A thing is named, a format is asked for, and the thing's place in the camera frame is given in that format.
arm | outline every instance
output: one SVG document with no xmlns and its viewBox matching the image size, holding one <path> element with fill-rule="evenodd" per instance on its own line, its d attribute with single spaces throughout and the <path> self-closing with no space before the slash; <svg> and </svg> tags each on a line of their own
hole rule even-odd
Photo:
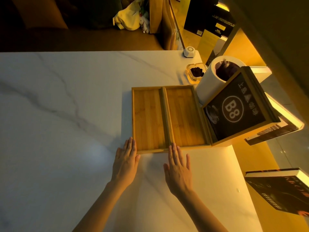
<svg viewBox="0 0 309 232">
<path fill-rule="evenodd" d="M 73 232 L 102 232 L 117 200 L 134 180 L 140 158 L 136 150 L 136 141 L 132 138 L 126 140 L 122 149 L 117 149 L 111 181 Z"/>
<path fill-rule="evenodd" d="M 199 232 L 228 232 L 192 189 L 190 156 L 187 164 L 180 147 L 173 143 L 168 149 L 168 162 L 164 164 L 165 181 L 171 193 L 177 197 Z"/>
</svg>

right hand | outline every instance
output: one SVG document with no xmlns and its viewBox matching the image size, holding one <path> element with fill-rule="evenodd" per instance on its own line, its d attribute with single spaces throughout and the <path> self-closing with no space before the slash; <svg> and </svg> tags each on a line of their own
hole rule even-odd
<svg viewBox="0 0 309 232">
<path fill-rule="evenodd" d="M 165 181 L 171 193 L 178 199 L 185 197 L 192 189 L 192 173 L 189 154 L 185 164 L 182 152 L 175 143 L 168 148 L 168 162 L 164 164 Z"/>
</svg>

left hand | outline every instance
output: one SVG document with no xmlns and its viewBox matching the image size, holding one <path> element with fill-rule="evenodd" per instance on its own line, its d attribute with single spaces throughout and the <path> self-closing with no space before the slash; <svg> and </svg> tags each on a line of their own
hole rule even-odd
<svg viewBox="0 0 309 232">
<path fill-rule="evenodd" d="M 116 151 L 113 164 L 112 182 L 125 190 L 134 180 L 140 155 L 136 155 L 136 141 L 130 137 L 123 148 Z"/>
</svg>

wooden box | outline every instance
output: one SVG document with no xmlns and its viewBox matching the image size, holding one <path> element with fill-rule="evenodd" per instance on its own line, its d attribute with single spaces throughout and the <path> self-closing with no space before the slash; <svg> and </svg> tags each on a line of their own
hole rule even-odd
<svg viewBox="0 0 309 232">
<path fill-rule="evenodd" d="M 247 104 L 241 97 L 241 90 L 235 89 L 242 80 L 245 83 L 242 86 L 248 87 L 248 93 L 244 96 L 247 95 L 248 98 L 250 94 Z M 226 111 L 223 106 L 226 102 L 230 102 L 238 110 L 235 113 L 239 114 L 237 121 L 226 117 L 228 113 L 224 113 Z M 226 110 L 232 107 L 229 104 L 225 105 Z M 215 106 L 222 108 L 222 114 L 218 114 L 220 124 L 216 124 L 207 112 Z M 222 121 L 221 117 L 224 116 L 227 121 Z M 203 106 L 198 101 L 193 85 L 132 88 L 133 138 L 137 141 L 139 154 L 164 152 L 172 143 L 182 148 L 211 147 L 263 130 L 279 121 L 249 67 L 239 69 Z"/>
</svg>

hand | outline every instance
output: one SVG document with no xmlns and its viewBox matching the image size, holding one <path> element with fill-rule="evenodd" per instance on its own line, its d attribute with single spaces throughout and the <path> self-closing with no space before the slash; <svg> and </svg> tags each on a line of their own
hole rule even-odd
<svg viewBox="0 0 309 232">
<path fill-rule="evenodd" d="M 169 165 L 163 165 L 165 181 L 171 193 L 180 199 L 192 191 L 190 156 L 187 154 L 185 165 L 180 147 L 173 143 L 168 148 L 168 162 Z"/>
<path fill-rule="evenodd" d="M 136 141 L 129 138 L 123 148 L 116 151 L 111 182 L 125 190 L 134 180 L 140 155 L 136 155 Z"/>
</svg>

